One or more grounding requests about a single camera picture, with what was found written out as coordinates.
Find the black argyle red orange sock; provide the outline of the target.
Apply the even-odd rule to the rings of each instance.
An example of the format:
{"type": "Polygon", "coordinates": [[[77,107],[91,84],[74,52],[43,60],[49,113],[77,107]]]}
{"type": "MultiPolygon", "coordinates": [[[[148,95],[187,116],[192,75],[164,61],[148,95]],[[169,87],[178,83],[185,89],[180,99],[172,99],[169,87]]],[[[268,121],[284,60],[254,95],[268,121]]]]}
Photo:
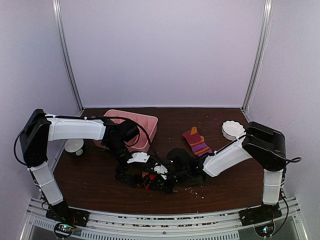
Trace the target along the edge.
{"type": "Polygon", "coordinates": [[[159,189],[159,175],[148,171],[133,176],[136,184],[146,190],[156,191],[159,189]]]}

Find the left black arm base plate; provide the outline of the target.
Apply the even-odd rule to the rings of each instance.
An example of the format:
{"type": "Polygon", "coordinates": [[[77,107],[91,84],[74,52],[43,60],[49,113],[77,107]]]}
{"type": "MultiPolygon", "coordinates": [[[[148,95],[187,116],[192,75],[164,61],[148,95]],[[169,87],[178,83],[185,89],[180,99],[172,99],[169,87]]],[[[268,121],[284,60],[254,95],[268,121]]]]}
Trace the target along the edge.
{"type": "Polygon", "coordinates": [[[70,208],[66,216],[56,215],[52,210],[47,210],[45,217],[71,226],[86,227],[90,213],[85,210],[70,208]]]}

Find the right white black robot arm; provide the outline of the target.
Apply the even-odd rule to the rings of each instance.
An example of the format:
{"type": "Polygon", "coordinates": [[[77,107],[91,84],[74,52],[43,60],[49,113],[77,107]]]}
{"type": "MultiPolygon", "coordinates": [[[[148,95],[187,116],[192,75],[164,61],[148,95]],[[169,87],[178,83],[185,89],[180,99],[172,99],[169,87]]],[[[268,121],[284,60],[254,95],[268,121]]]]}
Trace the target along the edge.
{"type": "Polygon", "coordinates": [[[169,183],[186,178],[202,178],[203,175],[214,178],[241,162],[254,159],[263,168],[262,203],[258,207],[243,210],[241,217],[248,219],[253,215],[261,221],[280,217],[279,196],[287,165],[300,162],[301,157],[287,158],[284,134],[260,123],[251,121],[244,128],[238,122],[225,121],[221,130],[230,143],[212,151],[197,127],[192,127],[182,136],[198,158],[193,159],[184,149],[174,148],[167,154],[172,168],[157,165],[155,172],[169,183]]]}

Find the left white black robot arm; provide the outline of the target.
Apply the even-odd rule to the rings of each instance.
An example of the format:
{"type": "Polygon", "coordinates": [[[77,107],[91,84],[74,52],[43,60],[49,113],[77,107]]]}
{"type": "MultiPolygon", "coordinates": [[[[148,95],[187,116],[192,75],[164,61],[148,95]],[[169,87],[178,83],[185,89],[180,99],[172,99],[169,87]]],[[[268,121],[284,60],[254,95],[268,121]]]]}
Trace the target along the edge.
{"type": "Polygon", "coordinates": [[[47,114],[38,108],[33,111],[24,128],[16,136],[14,144],[20,144],[23,157],[16,160],[31,172],[53,215],[61,222],[69,221],[72,211],[49,169],[48,142],[77,139],[101,141],[119,164],[116,175],[129,183],[132,183],[133,178],[126,175],[125,169],[128,164],[148,162],[150,155],[145,152],[130,153],[126,146],[126,143],[144,128],[127,117],[119,117],[122,121],[120,124],[114,123],[114,119],[115,116],[47,114]]]}

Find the maroon orange purple striped sock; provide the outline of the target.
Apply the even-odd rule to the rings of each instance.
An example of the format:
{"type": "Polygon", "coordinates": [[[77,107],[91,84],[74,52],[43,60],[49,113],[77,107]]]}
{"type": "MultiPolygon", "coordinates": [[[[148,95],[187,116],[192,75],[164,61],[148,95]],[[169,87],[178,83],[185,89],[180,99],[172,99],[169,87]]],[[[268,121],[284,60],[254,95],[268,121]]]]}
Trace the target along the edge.
{"type": "Polygon", "coordinates": [[[201,157],[205,154],[211,154],[212,149],[206,144],[203,135],[199,134],[196,126],[182,134],[182,137],[187,141],[192,152],[197,156],[201,157]]]}

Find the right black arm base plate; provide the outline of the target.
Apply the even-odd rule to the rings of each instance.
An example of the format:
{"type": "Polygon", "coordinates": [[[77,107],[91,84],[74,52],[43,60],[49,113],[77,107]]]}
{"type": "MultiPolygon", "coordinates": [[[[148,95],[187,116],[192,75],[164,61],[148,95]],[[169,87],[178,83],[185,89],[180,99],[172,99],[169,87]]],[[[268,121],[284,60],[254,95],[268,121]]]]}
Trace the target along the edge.
{"type": "Polygon", "coordinates": [[[238,212],[242,226],[256,225],[259,223],[274,220],[282,216],[282,211],[278,204],[257,207],[248,207],[238,212]]]}

